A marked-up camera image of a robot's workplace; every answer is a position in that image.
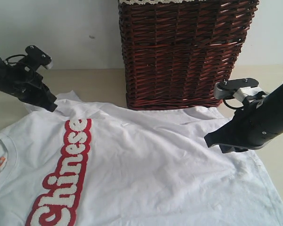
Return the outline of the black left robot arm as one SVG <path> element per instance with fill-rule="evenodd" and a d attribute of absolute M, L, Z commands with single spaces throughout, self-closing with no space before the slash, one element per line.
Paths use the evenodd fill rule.
<path fill-rule="evenodd" d="M 36 46 L 29 46 L 25 51 L 26 55 L 13 55 L 5 60 L 0 58 L 0 91 L 23 103 L 53 112 L 57 108 L 57 98 L 37 72 L 41 66 L 49 69 L 52 59 Z"/>

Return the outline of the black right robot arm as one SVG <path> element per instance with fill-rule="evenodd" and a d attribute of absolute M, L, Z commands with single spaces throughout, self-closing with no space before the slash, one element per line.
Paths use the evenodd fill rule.
<path fill-rule="evenodd" d="M 228 106 L 235 111 L 234 116 L 204 137 L 208 147 L 217 145 L 222 153 L 258 150 L 283 133 L 283 84 L 270 94 L 258 85 L 253 78 L 215 84 L 215 99 L 224 103 L 236 99 L 242 106 Z"/>

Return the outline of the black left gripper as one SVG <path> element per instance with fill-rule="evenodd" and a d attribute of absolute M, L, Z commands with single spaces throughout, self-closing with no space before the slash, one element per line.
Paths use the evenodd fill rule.
<path fill-rule="evenodd" d="M 57 98 L 42 82 L 43 77 L 34 69 L 7 68 L 4 76 L 5 93 L 20 101 L 54 112 Z"/>

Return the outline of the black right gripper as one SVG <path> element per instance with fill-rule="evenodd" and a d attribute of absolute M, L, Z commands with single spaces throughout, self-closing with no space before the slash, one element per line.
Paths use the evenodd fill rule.
<path fill-rule="evenodd" d="M 222 153 L 258 150 L 274 138 L 270 117 L 260 108 L 236 113 L 233 119 L 204 139 L 207 147 L 218 145 Z"/>

